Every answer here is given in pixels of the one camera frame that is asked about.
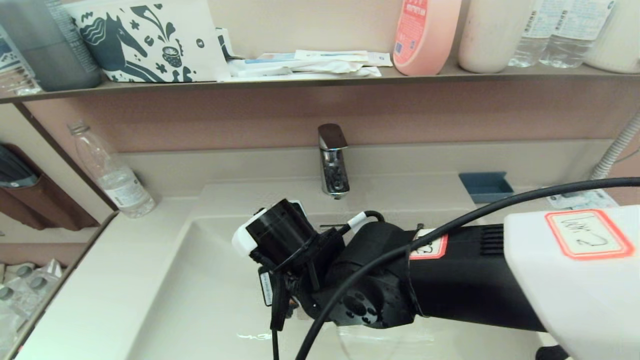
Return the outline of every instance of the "gray container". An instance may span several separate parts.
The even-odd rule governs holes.
[[[100,84],[100,69],[60,0],[0,0],[0,24],[44,90]]]

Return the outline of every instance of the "pink soap bottle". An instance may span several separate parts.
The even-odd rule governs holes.
[[[404,0],[394,63],[404,75],[436,75],[451,53],[461,0]]]

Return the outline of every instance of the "bathroom sink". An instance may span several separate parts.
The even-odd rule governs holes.
[[[382,195],[377,200],[367,195],[371,188],[395,186],[406,179],[355,180],[353,193],[343,200],[330,199],[319,192],[316,181],[307,180],[220,184],[205,189],[200,206],[183,228],[175,258],[163,275],[128,359],[273,358],[271,310],[262,300],[258,265],[250,258],[240,258],[231,245],[236,229],[265,204],[300,195],[298,200],[316,230],[344,224],[365,209],[379,210],[387,221],[412,229],[418,223],[436,227],[475,208],[455,176],[431,180],[433,192],[421,192],[421,197],[413,194],[417,198],[413,201],[400,189],[389,199],[405,201],[386,204],[380,200]],[[440,196],[445,189],[448,195]],[[295,310],[279,334],[281,359],[295,358],[311,323],[301,309]],[[308,358],[533,360],[539,346],[535,332],[416,317],[411,325],[385,330],[326,323]]]

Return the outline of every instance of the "bottle label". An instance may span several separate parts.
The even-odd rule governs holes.
[[[525,38],[550,38],[567,0],[537,0],[522,34]]]
[[[404,0],[396,34],[394,60],[397,64],[408,62],[415,54],[427,21],[427,0]]]
[[[147,191],[135,177],[119,188],[104,190],[104,192],[119,208],[139,204],[147,196]]]
[[[56,21],[56,24],[60,28],[65,40],[69,43],[71,51],[74,52],[76,58],[80,62],[80,65],[86,72],[93,72],[98,68],[98,65],[93,60],[93,57],[89,53],[89,50],[84,45],[84,41],[80,37],[80,34],[71,23],[71,16],[62,7],[60,0],[46,0],[49,12]]]
[[[594,41],[615,4],[616,0],[571,0],[562,11],[554,34],[564,38]]]

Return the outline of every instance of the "brown shelf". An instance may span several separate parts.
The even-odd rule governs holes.
[[[0,99],[0,104],[10,102],[27,102],[45,99],[60,99],[87,95],[124,94],[130,92],[156,92],[180,90],[213,90],[213,89],[247,89],[247,88],[287,88],[312,86],[355,86],[355,85],[389,85],[438,83],[451,81],[505,81],[505,80],[539,80],[539,79],[629,79],[640,80],[640,75],[626,75],[606,72],[587,65],[577,69],[556,69],[538,64],[537,66],[518,69],[507,68],[498,74],[474,74],[460,68],[455,61],[449,61],[439,75],[404,76],[395,68],[381,68],[381,78],[343,78],[324,80],[287,80],[287,81],[251,81],[231,83],[114,83],[105,81],[92,89],[44,92],[36,95],[13,96]]]

